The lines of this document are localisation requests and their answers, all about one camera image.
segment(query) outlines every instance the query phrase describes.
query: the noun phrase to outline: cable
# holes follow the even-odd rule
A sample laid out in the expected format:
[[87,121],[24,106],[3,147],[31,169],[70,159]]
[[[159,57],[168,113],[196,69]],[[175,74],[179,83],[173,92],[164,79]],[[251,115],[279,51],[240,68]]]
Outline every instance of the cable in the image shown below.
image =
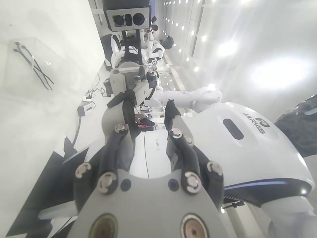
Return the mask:
[[95,86],[91,91],[88,91],[88,93],[94,92],[94,90],[95,90],[96,87],[98,86],[98,84],[99,84],[99,82],[100,82],[100,76],[99,76],[99,74],[97,74],[97,75],[98,75],[98,78],[99,78],[98,83],[96,84],[96,86]]
[[75,134],[74,141],[72,143],[73,147],[74,147],[74,145],[76,143],[76,140],[77,140],[77,137],[78,137],[78,134],[79,134],[80,124],[81,124],[81,116],[79,116],[79,119],[78,119],[78,128],[77,128],[77,131],[76,131],[76,134]]
[[62,230],[62,229],[65,227],[65,225],[69,222],[69,220],[70,220],[71,218],[72,218],[72,217],[70,217],[70,218],[67,220],[67,222],[64,223],[64,225],[63,225],[62,227],[60,227],[60,229],[59,229],[54,235],[56,235],[57,233],[59,233],[60,230]]

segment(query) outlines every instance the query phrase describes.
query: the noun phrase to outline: metal screw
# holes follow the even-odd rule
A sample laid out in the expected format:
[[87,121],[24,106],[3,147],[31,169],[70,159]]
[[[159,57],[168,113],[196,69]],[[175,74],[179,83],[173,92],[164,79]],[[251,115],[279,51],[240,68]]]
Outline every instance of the metal screw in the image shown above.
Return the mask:
[[194,172],[186,172],[185,176],[187,178],[187,191],[192,194],[196,194],[200,191],[202,184],[199,176]]
[[77,169],[75,171],[75,177],[77,179],[80,179],[89,170],[91,170],[91,164],[88,162],[84,162],[80,166],[77,167]]
[[222,170],[221,166],[216,162],[213,162],[213,161],[208,162],[207,169],[210,172],[217,173],[219,176],[223,175],[223,170]]
[[97,189],[102,194],[108,192],[108,188],[112,185],[113,181],[117,179],[117,176],[113,172],[106,172],[100,176],[97,184]]
[[197,188],[198,186],[198,181],[196,179],[195,176],[190,176],[187,178],[187,184],[190,186],[190,187],[193,187],[193,188]]
[[173,128],[172,129],[172,133],[173,133],[173,137],[175,138],[175,139],[179,139],[180,137],[182,137],[182,132],[181,132],[181,130],[180,129],[177,129],[177,128]]
[[126,124],[123,124],[123,123],[119,123],[116,125],[116,127],[114,128],[114,131],[116,133],[119,133],[119,132],[123,132],[124,130],[127,130],[128,129],[128,126]]
[[193,140],[189,137],[189,136],[185,136],[185,139],[186,139],[186,141],[188,142],[188,144],[190,145],[190,146],[193,146],[194,145],[194,142],[193,142]]

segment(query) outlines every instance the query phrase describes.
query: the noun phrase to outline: humanoid robot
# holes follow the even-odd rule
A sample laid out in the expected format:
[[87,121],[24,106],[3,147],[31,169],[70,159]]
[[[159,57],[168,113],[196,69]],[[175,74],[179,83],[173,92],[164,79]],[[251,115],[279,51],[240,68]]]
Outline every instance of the humanoid robot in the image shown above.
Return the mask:
[[[108,6],[104,1],[105,14]],[[271,238],[316,237],[317,217],[305,197],[315,184],[303,158],[250,108],[211,102],[183,120],[177,100],[167,97],[166,152],[155,162],[145,157],[133,165],[144,155],[136,145],[134,107],[156,88],[157,74],[129,46],[140,49],[126,44],[106,82],[114,98],[102,118],[105,142],[63,162],[63,181],[55,187],[59,204],[39,213],[42,221],[78,216],[55,237],[228,237],[218,213],[223,203],[234,201],[262,207],[272,220]],[[136,177],[132,167],[152,167],[159,176]],[[63,186],[71,186],[71,194]]]

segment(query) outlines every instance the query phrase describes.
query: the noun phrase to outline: black fabric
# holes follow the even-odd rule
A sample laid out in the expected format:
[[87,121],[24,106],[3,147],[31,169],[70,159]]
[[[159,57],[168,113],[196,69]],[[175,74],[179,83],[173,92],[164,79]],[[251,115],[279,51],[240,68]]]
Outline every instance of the black fabric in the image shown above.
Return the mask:
[[73,227],[74,223],[75,221],[72,221],[70,224],[65,226],[62,230],[54,234],[52,238],[67,238],[67,235],[70,232],[70,229]]
[[121,44],[120,44],[120,42],[119,42],[118,37],[117,37],[116,35],[114,35],[114,36],[113,36],[113,39],[116,41],[116,44],[117,44],[117,46],[118,46],[118,48],[119,48],[119,51],[120,51],[120,50],[121,50]]
[[317,94],[298,104],[274,123],[302,157],[317,154]]
[[100,38],[102,48],[105,54],[105,58],[110,62],[111,64],[111,56],[112,56],[112,47],[111,47],[111,34],[107,34]]
[[67,160],[69,157],[74,155],[76,153],[76,149],[73,147],[73,144],[71,141],[68,139],[68,137],[65,138],[64,140],[64,160]]
[[108,102],[107,106],[108,106],[108,108],[112,108],[112,107],[118,105],[119,103],[123,102],[126,99],[129,100],[134,105],[135,92],[132,89],[128,89],[124,93],[120,92],[113,99],[111,99],[110,102]]
[[149,120],[148,118],[143,118],[143,119],[141,119],[141,120],[140,120],[140,123],[141,123],[141,124],[144,124],[144,125],[146,125],[146,126],[154,126],[154,125],[155,125],[155,123],[152,122],[151,120]]
[[166,130],[171,130],[173,126],[173,119],[175,116],[180,115],[180,112],[174,104],[174,100],[168,100],[165,107],[164,125]]

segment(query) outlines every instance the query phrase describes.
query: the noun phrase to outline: white wall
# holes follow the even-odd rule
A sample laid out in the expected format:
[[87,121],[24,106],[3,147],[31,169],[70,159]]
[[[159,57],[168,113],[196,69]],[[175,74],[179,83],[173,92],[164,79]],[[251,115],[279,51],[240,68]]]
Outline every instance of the white wall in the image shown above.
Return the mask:
[[[109,72],[106,70],[104,64],[98,72],[100,76],[100,82],[98,82],[98,76],[95,77],[93,83],[87,86],[87,90],[92,90],[96,85],[96,88],[104,88],[103,82],[109,77]],[[94,109],[88,111],[87,116],[81,118],[81,125],[79,129],[79,134],[74,145],[77,151],[84,149],[86,146],[90,145],[92,142],[104,138],[104,134],[101,126],[101,118],[107,109],[107,103],[112,99],[112,97],[103,97],[99,91],[95,91],[93,98],[85,101],[93,101],[96,104]],[[69,117],[69,124],[65,131],[65,134],[60,137],[57,146],[55,147],[55,152],[64,156],[64,138],[67,136],[71,142],[73,142],[76,129],[78,127],[78,113],[77,109],[73,110]]]
[[[5,104],[0,107],[0,237],[4,237],[103,64],[104,53],[87,0],[1,1],[0,101]],[[41,44],[38,48],[47,49],[32,51],[35,58],[42,56],[37,59],[43,68],[46,53],[64,60],[52,62],[47,71],[55,77],[53,91],[46,91],[26,61],[13,52],[10,40],[27,37],[37,39],[27,39],[34,47]],[[9,76],[12,66],[21,66],[17,75],[29,83],[13,71]]]

